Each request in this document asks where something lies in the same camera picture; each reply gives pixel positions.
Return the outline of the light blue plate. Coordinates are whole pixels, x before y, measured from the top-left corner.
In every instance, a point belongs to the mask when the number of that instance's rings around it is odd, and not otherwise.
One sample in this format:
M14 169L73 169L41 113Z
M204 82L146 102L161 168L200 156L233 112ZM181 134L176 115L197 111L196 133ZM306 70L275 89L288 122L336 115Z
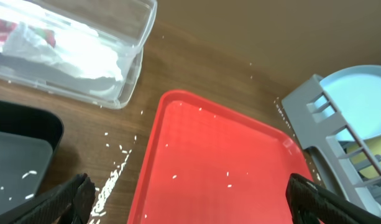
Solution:
M381 136L381 65L345 68L319 84L362 139Z

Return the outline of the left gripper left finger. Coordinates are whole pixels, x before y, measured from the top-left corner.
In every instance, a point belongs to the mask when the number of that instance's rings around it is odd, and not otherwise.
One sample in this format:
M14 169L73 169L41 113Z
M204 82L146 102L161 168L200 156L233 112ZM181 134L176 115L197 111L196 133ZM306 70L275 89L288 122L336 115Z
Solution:
M95 184L86 173L78 174L68 182L1 214L0 223L87 224L95 199Z

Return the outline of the red snack wrapper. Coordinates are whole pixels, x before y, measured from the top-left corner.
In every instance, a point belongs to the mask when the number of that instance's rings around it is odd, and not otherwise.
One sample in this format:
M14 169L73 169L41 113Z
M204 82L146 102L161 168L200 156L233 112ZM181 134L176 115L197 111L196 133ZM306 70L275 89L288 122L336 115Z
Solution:
M18 26L18 23L5 21L0 19L0 46L5 43L9 34ZM30 30L41 36L53 48L56 45L55 33L49 29L41 29L38 27L30 26Z

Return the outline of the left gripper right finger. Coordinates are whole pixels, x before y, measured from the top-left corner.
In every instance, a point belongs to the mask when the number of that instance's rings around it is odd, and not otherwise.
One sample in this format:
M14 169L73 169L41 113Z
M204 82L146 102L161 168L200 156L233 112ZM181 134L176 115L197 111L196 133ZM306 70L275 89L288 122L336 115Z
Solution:
M381 224L381 218L292 173L286 199L293 224Z

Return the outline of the white napkin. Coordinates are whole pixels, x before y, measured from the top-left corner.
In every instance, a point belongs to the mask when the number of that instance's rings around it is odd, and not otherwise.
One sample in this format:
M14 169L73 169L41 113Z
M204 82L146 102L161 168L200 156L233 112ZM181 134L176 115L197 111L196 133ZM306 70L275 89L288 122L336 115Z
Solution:
M24 1L0 1L0 19L18 23L0 46L5 56L41 63L74 78L124 79L118 53L102 44L98 32L84 23ZM30 26L54 31L55 47Z

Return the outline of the food scraps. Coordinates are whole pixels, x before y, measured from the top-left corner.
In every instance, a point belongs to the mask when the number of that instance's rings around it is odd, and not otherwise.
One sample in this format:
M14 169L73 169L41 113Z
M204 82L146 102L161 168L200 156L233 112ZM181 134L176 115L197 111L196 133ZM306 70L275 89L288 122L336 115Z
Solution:
M50 153L41 139L0 133L0 199L22 202L33 196Z

